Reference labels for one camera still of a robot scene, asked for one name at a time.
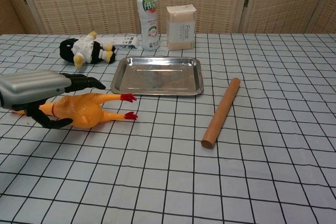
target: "tissue box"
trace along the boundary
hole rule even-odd
[[[167,6],[167,47],[169,50],[190,49],[195,44],[193,5]]]

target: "plush penguin toy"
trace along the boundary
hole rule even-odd
[[[61,58],[74,63],[76,68],[81,68],[86,62],[95,64],[105,60],[113,63],[116,60],[115,47],[96,42],[96,37],[97,33],[92,31],[83,39],[70,38],[62,41],[59,46]]]

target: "metal tray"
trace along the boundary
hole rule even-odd
[[[201,64],[184,57],[129,57],[119,62],[111,90],[148,95],[197,95],[203,91]]]

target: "yellow rubber chicken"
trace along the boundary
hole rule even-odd
[[[59,119],[71,118],[73,120],[71,125],[83,129],[94,127],[98,123],[106,121],[136,120],[138,118],[134,112],[117,114],[104,111],[100,104],[112,100],[133,102],[137,99],[133,94],[87,93],[67,95],[56,102],[45,103],[39,109],[46,115],[55,116]]]

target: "wooden rolling pin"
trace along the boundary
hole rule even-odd
[[[231,104],[237,94],[239,89],[240,80],[238,78],[233,78],[227,87],[222,100],[213,116],[208,129],[206,130],[201,144],[203,147],[212,149],[215,145],[216,139],[219,135],[219,132],[222,129],[226,115],[231,107]]]

